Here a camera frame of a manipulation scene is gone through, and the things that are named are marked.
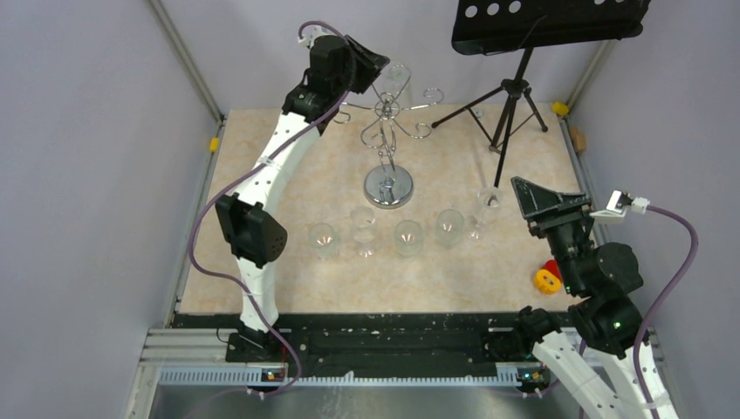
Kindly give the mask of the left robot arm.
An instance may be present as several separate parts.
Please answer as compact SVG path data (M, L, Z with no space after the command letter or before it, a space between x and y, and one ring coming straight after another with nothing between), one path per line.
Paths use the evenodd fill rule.
M217 198L215 209L244 285L240 329L247 350L260 361L276 356L278 319L275 263L288 232L275 218L295 170L337 114L347 93L364 93L390 59L350 37L325 35L311 41L309 65L284 100L274 132L249 176Z

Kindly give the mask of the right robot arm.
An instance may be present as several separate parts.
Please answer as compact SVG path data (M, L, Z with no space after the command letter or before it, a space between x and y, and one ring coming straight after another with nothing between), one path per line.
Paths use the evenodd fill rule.
M520 311L511 336L514 353L548 367L591 418L676 418L643 317L629 297L644 284L638 260L626 244L591 239L595 223L645 213L649 201L615 190L603 210L594 210L586 193L556 192L518 176L510 182L530 234L547 241L563 287L579 299L567 314L609 380L544 309Z

